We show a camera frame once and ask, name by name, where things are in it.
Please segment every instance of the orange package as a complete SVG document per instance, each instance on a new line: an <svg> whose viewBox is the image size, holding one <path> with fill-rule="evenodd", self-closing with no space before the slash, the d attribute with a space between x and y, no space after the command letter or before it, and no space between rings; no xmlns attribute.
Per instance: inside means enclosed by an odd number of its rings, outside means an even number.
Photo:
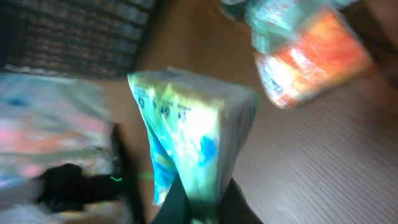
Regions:
<svg viewBox="0 0 398 224"><path fill-rule="evenodd" d="M283 109L373 67L367 51L332 9L319 11L317 21L287 48L273 55L257 53L256 63L268 97Z"/></svg>

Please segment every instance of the snack package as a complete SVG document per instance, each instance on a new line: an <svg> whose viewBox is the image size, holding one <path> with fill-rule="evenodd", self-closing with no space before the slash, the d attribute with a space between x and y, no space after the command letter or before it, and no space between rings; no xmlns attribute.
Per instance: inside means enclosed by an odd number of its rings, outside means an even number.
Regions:
<svg viewBox="0 0 398 224"><path fill-rule="evenodd" d="M0 198L0 223L65 223L93 215L122 223L128 215L120 202L48 214L33 203L12 204L21 195L6 193L66 163L88 175L113 171L116 156L108 143L112 127L103 89L83 80L2 74L0 90L0 195L7 198Z"/></svg>
<svg viewBox="0 0 398 224"><path fill-rule="evenodd" d="M128 79L149 136L155 203L164 201L178 172L193 216L212 222L259 95L181 70L138 72Z"/></svg>
<svg viewBox="0 0 398 224"><path fill-rule="evenodd" d="M256 64L268 97L279 108L299 105L373 67L327 1L254 1L249 8Z"/></svg>
<svg viewBox="0 0 398 224"><path fill-rule="evenodd" d="M243 18L248 0L220 0L222 12L230 19Z"/></svg>
<svg viewBox="0 0 398 224"><path fill-rule="evenodd" d="M337 9L342 9L356 2L358 2L358 0L330 0L332 6L334 6Z"/></svg>

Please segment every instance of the plastic wrapper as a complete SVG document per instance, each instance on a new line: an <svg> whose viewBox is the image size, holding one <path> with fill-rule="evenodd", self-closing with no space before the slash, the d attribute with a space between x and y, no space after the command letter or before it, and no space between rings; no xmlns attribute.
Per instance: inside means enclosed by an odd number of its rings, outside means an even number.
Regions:
<svg viewBox="0 0 398 224"><path fill-rule="evenodd" d="M193 216L212 221L259 96L181 70L133 73L128 79L149 136L155 203L164 201L178 172Z"/></svg>
<svg viewBox="0 0 398 224"><path fill-rule="evenodd" d="M330 0L330 3L332 6L334 6L337 9L342 9L344 7L347 7L353 3L358 2L359 0Z"/></svg>
<svg viewBox="0 0 398 224"><path fill-rule="evenodd" d="M279 108L299 105L373 67L335 6L321 0L254 1L249 6L259 74Z"/></svg>
<svg viewBox="0 0 398 224"><path fill-rule="evenodd" d="M111 126L100 87L81 80L1 75L0 90L0 195L65 163L82 166L88 175L112 172ZM11 202L18 195L8 196ZM118 221L124 218L121 213L119 202L56 214L34 204L10 204L7 210L0 208L0 220L65 223L101 214Z"/></svg>
<svg viewBox="0 0 398 224"><path fill-rule="evenodd" d="M243 18L248 0L220 0L222 11L230 19L240 20Z"/></svg>

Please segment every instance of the plastic package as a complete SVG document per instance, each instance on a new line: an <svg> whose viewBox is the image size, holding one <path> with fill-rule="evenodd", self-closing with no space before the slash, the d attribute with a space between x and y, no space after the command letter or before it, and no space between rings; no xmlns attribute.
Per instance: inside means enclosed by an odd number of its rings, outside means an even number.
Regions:
<svg viewBox="0 0 398 224"><path fill-rule="evenodd" d="M0 90L0 195L16 200L21 195L7 190L68 162L82 166L88 175L113 171L111 126L100 87L82 80L3 74ZM126 216L120 215L122 209L120 203L101 202L87 205L84 212L51 215L33 204L5 210L0 203L0 220L65 223L101 214L118 222Z"/></svg>
<svg viewBox="0 0 398 224"><path fill-rule="evenodd" d="M349 6L350 4L358 2L358 0L330 0L330 2L335 8L342 9Z"/></svg>
<svg viewBox="0 0 398 224"><path fill-rule="evenodd" d="M212 221L259 104L243 86L181 70L128 75L147 126L155 203L178 172L193 216Z"/></svg>
<svg viewBox="0 0 398 224"><path fill-rule="evenodd" d="M240 20L243 18L248 0L220 0L222 11L230 19Z"/></svg>
<svg viewBox="0 0 398 224"><path fill-rule="evenodd" d="M299 105L373 67L334 8L342 5L332 3L285 0L249 5L259 74L268 97L279 108Z"/></svg>

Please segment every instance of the woven basket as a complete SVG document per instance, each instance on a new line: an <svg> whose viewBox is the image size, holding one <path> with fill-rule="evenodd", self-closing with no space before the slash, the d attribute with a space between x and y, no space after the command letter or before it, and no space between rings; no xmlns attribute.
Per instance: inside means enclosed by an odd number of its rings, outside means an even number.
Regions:
<svg viewBox="0 0 398 224"><path fill-rule="evenodd" d="M2 0L0 32L8 37L0 49L6 54L3 70L125 77L134 70L161 1Z"/></svg>

